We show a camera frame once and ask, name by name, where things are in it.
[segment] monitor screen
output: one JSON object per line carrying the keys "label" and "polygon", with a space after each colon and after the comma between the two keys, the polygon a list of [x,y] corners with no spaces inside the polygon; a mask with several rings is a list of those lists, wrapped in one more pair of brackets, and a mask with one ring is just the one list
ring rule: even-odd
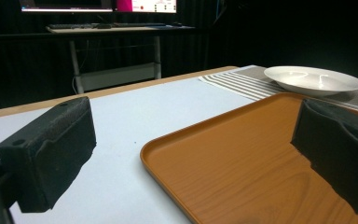
{"label": "monitor screen", "polygon": [[112,12],[112,0],[20,0],[22,12]]}
{"label": "monitor screen", "polygon": [[115,12],[176,13],[176,0],[113,0]]}

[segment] plastic tray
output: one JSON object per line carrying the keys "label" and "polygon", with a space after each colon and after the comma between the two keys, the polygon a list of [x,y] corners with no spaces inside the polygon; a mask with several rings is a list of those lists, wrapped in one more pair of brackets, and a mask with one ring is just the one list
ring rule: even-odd
{"label": "plastic tray", "polygon": [[358,223],[290,144],[303,97],[276,94],[152,140],[143,164],[193,222]]}

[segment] ceramic plate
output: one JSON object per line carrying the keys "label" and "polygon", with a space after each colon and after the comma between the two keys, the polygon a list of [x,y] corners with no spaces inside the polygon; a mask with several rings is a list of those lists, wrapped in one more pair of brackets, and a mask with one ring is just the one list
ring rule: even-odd
{"label": "ceramic plate", "polygon": [[276,66],[267,68],[264,74],[288,91],[309,96],[358,90],[357,77],[320,68]]}

